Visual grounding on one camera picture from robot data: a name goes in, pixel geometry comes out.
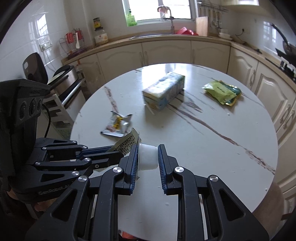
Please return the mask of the person's left hand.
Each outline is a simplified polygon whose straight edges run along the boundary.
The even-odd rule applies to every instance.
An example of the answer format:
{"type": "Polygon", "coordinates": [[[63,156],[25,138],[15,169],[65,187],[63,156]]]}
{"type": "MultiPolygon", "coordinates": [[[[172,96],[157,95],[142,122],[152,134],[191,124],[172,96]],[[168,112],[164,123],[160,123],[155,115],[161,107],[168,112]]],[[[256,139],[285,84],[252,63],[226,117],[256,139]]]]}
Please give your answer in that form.
{"type": "MultiPolygon", "coordinates": [[[[9,197],[12,199],[18,200],[18,197],[16,196],[15,192],[11,189],[10,191],[7,191],[7,194],[9,197]]],[[[46,211],[57,199],[50,199],[47,201],[43,202],[38,202],[34,205],[34,209],[39,212],[39,211],[46,211]]]]}

